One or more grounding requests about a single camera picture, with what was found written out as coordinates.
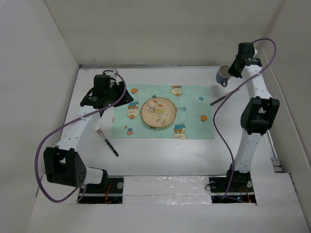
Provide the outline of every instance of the placemat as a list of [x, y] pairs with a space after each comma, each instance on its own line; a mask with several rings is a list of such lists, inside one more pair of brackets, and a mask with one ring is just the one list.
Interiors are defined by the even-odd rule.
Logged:
[[[157, 137], [213, 139], [214, 126], [208, 86], [127, 85], [134, 101], [114, 108], [111, 137]], [[141, 117], [143, 104], [151, 98], [166, 98], [177, 108], [175, 121], [164, 128], [152, 128]]]

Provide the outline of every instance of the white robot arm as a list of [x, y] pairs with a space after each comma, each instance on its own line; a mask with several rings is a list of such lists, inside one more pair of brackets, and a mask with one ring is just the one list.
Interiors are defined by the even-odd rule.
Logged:
[[[245, 66], [242, 71], [242, 77], [244, 79], [249, 79], [254, 74], [261, 71], [261, 67], [258, 65]], [[249, 98], [260, 97], [261, 99], [269, 100], [272, 98], [267, 90], [266, 84], [263, 80], [263, 76], [259, 75], [253, 80], [249, 81], [247, 84], [247, 90]], [[249, 134], [246, 129], [242, 130], [242, 139], [239, 146], [237, 156], [234, 159], [234, 170], [241, 173], [247, 173], [251, 171], [251, 163], [257, 148], [259, 141], [262, 138], [260, 133]]]
[[[80, 117], [81, 120], [71, 124], [66, 135], [55, 147], [47, 147], [43, 153], [48, 182], [73, 187], [81, 187], [84, 184], [106, 187], [107, 171], [86, 167], [79, 153], [89, 134], [94, 130], [94, 125], [104, 113], [101, 110], [116, 102], [124, 89], [125, 84], [123, 82], [116, 83], [116, 80], [108, 75], [103, 74], [94, 77], [94, 87], [80, 103], [77, 117]], [[131, 101], [133, 101], [133, 98], [126, 91], [115, 107], [128, 104]], [[99, 112], [87, 116], [96, 109]]]
[[[261, 61], [255, 58], [253, 43], [240, 43], [238, 55], [228, 73], [236, 78], [248, 80], [261, 72]], [[267, 90], [262, 75], [246, 83], [250, 101], [241, 116], [242, 139], [238, 153], [231, 164], [226, 177], [209, 179], [211, 192], [240, 192], [251, 180], [251, 163], [257, 145], [274, 122], [279, 108], [279, 100], [273, 99]]]

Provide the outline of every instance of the cup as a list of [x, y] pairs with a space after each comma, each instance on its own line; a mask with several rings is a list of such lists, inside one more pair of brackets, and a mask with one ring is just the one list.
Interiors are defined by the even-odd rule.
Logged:
[[231, 75], [228, 73], [229, 69], [229, 65], [222, 65], [217, 71], [216, 82], [218, 82], [223, 87], [228, 85], [228, 80], [231, 78]]

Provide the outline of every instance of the plate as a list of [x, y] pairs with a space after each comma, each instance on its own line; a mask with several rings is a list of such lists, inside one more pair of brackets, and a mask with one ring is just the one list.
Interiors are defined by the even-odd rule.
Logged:
[[166, 98], [149, 99], [141, 108], [143, 121], [153, 128], [162, 128], [173, 124], [176, 113], [175, 105]]

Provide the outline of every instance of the white enclosure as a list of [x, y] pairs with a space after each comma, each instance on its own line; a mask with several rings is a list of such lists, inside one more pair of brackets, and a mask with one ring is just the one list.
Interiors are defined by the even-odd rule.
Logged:
[[[240, 42], [261, 37], [278, 47], [263, 74], [281, 103], [271, 135], [310, 227], [310, 8], [309, 0], [0, 0], [1, 232], [26, 232], [37, 191], [35, 151], [64, 123], [79, 65], [219, 66], [233, 61]], [[272, 46], [258, 49], [266, 64]]]

